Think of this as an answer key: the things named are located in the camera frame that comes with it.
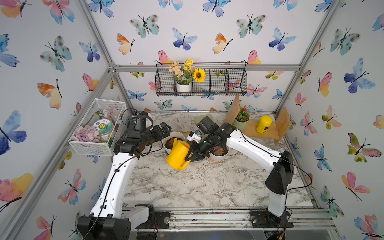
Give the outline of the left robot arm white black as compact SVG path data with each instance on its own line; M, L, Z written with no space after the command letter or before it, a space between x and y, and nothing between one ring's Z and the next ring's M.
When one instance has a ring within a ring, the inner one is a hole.
M157 228L153 205L138 204L123 217L123 197L128 180L140 157L152 153L146 147L170 136L171 126L154 125L146 112L129 118L124 133L116 142L106 184L88 216L79 217L77 229L84 240L127 240L137 227Z

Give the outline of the yellow plastic watering can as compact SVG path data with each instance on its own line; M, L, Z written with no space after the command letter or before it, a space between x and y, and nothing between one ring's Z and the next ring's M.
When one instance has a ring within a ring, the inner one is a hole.
M191 155L190 147L188 143L175 139L173 148L166 159L168 165L176 170L184 170L191 162L188 159Z

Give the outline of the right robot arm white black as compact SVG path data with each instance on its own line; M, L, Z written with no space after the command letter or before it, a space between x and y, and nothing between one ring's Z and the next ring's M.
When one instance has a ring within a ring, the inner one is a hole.
M197 127L205 135L202 139L196 133L189 134L188 152L182 154L187 162L201 161L209 156L215 147L234 149L261 165L269 173L265 185L270 191L268 208L255 215L254 225L258 227L288 227L287 192L294 175L293 156L288 151L280 153L263 146L245 136L229 123L221 126L209 117L203 118Z

